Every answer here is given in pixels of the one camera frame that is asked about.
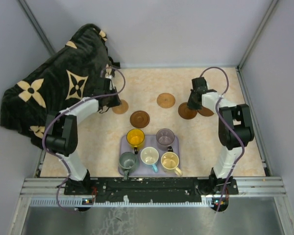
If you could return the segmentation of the light brown wooden coaster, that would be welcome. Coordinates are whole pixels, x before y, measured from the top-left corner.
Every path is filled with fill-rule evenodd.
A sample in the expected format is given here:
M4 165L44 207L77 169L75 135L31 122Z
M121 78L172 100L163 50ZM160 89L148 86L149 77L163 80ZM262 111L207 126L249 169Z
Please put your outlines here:
M198 113L204 117L211 117L214 115L213 111L211 111L208 108L205 108L204 106L202 106L201 109L198 110Z

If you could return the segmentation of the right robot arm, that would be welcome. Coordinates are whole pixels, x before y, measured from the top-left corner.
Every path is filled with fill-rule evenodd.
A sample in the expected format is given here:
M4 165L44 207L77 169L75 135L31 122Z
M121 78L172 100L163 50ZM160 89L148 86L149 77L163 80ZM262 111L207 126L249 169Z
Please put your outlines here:
M212 171L215 178L209 181L210 190L219 194L226 189L225 179L231 177L245 147L254 139L250 108L247 104L233 103L209 89L204 77L192 79L192 87L188 108L198 111L206 108L219 117L218 135L222 149Z

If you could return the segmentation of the beige mug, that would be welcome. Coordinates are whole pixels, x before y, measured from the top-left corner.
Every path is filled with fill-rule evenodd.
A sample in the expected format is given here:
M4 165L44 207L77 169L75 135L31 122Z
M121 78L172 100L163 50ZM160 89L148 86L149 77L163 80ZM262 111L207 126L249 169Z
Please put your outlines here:
M183 172L179 168L180 159L174 152L166 152L161 157L161 166L166 173L174 173L177 176L183 176Z

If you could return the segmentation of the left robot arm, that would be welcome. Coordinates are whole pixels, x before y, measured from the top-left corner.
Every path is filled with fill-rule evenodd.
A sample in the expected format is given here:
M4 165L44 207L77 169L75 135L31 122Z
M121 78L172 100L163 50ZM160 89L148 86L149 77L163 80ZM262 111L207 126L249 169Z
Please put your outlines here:
M86 179L88 170L77 152L78 125L104 106L111 108L121 105L112 79L111 75L101 79L99 87L103 90L98 95L84 97L69 108L51 111L47 115L43 147L59 158L68 170L69 179L76 181L74 187L81 194L91 191L92 182Z

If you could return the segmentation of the dark brown wooden coaster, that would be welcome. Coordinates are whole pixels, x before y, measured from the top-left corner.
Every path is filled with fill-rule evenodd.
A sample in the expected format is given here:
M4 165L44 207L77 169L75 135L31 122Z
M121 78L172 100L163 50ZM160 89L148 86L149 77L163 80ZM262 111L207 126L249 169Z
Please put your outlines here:
M150 117L145 111L135 111L130 116L130 123L135 128L145 128L149 125Z

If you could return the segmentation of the woven rattan coaster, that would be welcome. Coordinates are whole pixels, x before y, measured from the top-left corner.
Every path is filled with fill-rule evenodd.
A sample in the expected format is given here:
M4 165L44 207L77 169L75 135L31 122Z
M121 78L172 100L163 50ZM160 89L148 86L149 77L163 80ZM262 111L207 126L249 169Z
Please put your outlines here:
M175 97L170 93L161 93L157 97L157 104L161 108L171 108L175 104Z
M128 111L128 108L129 108L128 103L124 99L121 99L121 104L119 106L113 107L112 111L115 114L121 115L126 113Z

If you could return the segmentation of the purple translucent mug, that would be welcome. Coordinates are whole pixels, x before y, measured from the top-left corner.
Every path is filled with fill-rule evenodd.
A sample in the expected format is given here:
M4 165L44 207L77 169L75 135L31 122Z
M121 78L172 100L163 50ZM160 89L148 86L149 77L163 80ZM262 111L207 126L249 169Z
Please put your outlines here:
M168 128L160 129L156 134L157 147L163 151L173 152L172 143L175 140L175 135Z

